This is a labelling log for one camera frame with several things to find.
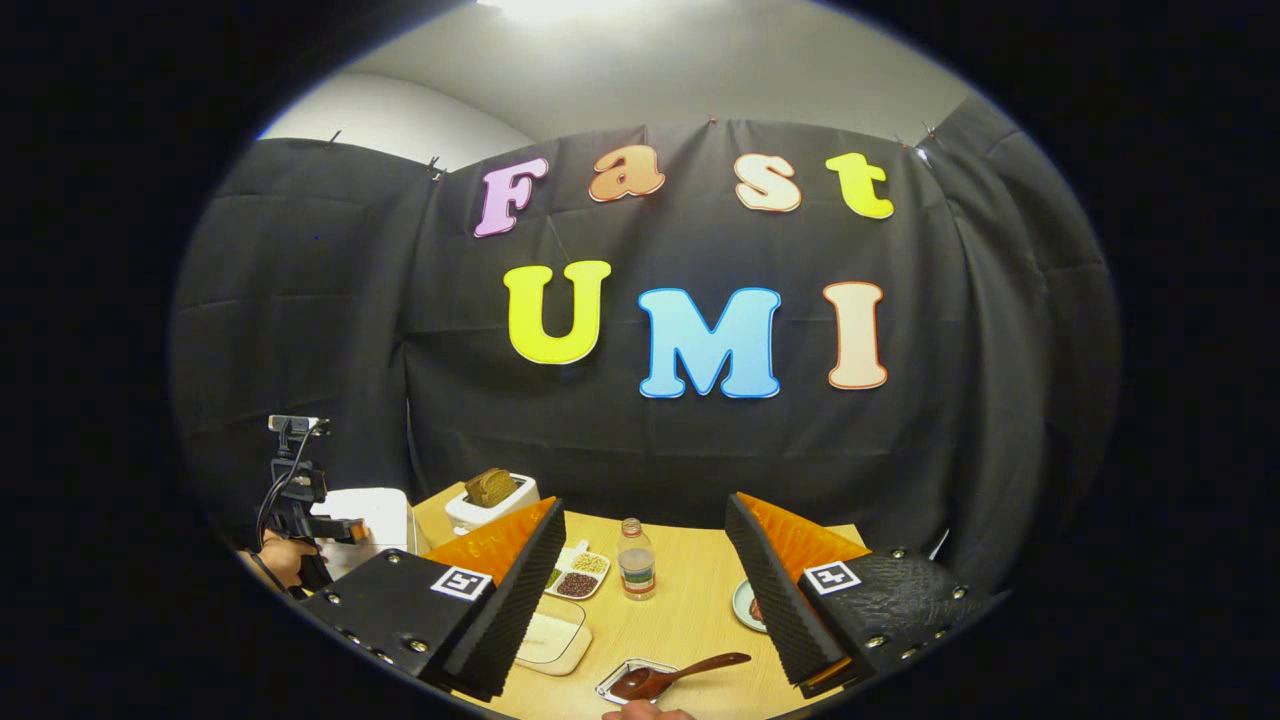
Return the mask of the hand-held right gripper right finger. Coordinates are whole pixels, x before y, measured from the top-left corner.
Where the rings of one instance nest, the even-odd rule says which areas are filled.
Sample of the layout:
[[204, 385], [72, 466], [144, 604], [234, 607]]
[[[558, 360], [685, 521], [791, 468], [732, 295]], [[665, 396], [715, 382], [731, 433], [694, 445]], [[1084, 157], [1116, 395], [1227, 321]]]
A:
[[742, 492], [724, 533], [787, 682], [810, 698], [918, 664], [991, 611], [991, 594], [924, 553], [868, 547]]

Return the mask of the ceiling light panel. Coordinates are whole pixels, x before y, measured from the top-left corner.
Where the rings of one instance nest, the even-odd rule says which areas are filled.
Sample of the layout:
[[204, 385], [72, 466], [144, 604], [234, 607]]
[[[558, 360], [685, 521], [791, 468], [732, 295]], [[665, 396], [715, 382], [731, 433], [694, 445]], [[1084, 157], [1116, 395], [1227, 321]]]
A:
[[534, 24], [614, 20], [644, 12], [644, 0], [475, 0], [503, 17]]

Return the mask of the clear plastic bottle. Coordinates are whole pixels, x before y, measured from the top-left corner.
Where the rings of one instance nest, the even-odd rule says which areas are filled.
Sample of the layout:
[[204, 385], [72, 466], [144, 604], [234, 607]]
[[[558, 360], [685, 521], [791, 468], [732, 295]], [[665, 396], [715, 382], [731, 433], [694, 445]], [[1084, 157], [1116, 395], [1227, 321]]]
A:
[[657, 555], [650, 537], [636, 518], [626, 518], [621, 523], [616, 561], [627, 597], [635, 601], [649, 600], [657, 588]]

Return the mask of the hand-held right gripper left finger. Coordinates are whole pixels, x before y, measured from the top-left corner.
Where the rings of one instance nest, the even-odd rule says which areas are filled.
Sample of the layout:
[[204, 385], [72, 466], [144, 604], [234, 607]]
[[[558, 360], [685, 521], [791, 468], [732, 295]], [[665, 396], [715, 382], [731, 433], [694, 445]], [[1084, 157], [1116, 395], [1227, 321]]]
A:
[[488, 702], [564, 541], [564, 505], [549, 497], [425, 555], [381, 551], [300, 605], [383, 667]]

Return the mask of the white toaster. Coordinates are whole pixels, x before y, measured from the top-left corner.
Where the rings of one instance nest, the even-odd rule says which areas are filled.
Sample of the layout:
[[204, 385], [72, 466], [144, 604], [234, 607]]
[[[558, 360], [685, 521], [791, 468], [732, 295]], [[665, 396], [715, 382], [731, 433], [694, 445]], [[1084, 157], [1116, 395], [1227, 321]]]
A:
[[468, 534], [471, 530], [541, 501], [538, 483], [534, 478], [518, 473], [512, 473], [511, 477], [516, 484], [516, 491], [492, 509], [483, 509], [472, 503], [467, 500], [465, 491], [460, 491], [449, 497], [449, 501], [445, 503], [445, 515], [449, 518], [453, 532], [457, 536]]

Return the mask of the brown wooden spoon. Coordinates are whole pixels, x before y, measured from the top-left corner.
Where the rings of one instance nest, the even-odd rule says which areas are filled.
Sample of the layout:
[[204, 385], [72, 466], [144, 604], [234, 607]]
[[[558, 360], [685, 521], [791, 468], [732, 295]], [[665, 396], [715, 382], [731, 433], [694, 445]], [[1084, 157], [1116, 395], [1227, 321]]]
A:
[[709, 673], [723, 667], [748, 664], [751, 660], [753, 657], [748, 653], [731, 652], [704, 659], [682, 667], [676, 673], [653, 675], [650, 670], [639, 670], [623, 678], [614, 691], [620, 696], [628, 698], [628, 701], [645, 700], [654, 702], [680, 679], [700, 673]]

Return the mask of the black backdrop cloth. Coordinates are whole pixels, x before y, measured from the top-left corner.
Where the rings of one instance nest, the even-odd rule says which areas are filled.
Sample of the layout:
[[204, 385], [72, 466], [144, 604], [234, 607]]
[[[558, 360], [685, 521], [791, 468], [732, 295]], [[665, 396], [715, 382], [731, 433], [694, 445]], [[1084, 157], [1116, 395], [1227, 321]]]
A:
[[274, 413], [337, 488], [488, 469], [722, 528], [742, 491], [1006, 585], [1114, 428], [1120, 311], [1070, 186], [968, 99], [916, 145], [787, 122], [599, 129], [438, 173], [253, 143], [195, 228], [172, 396], [244, 543]]

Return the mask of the white divided bean dish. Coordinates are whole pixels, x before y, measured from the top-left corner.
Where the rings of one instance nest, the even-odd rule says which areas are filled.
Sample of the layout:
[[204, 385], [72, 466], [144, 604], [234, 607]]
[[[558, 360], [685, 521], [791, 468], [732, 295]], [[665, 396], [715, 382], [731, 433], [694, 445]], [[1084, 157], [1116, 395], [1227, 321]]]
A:
[[590, 550], [566, 547], [559, 552], [544, 592], [562, 600], [590, 598], [607, 579], [611, 560]]

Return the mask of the clear container of rice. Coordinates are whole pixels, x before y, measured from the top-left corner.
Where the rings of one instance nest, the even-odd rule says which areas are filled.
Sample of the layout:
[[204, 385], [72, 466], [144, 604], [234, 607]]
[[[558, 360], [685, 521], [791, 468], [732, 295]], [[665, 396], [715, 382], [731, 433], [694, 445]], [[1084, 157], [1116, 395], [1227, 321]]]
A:
[[567, 676], [577, 669], [593, 639], [582, 605], [544, 594], [515, 662], [543, 675]]

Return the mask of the pale green plate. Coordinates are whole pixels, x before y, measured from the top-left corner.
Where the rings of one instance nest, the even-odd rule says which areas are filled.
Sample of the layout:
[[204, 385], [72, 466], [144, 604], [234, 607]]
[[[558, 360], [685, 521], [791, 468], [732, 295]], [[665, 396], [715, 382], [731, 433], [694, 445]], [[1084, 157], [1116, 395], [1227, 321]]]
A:
[[733, 592], [733, 596], [732, 596], [732, 600], [731, 600], [731, 609], [732, 609], [733, 615], [736, 616], [736, 619], [741, 624], [744, 624], [746, 628], [749, 628], [749, 629], [751, 629], [754, 632], [759, 632], [759, 633], [765, 634], [768, 632], [767, 626], [765, 626], [765, 623], [764, 623], [764, 625], [756, 624], [756, 623], [754, 623], [748, 616], [748, 606], [749, 606], [749, 603], [750, 603], [750, 601], [751, 601], [753, 597], [756, 597], [756, 596], [755, 596], [755, 592], [754, 592], [754, 589], [753, 589], [753, 587], [750, 584], [750, 580], [742, 579], [739, 583], [739, 585], [735, 588], [735, 592]]

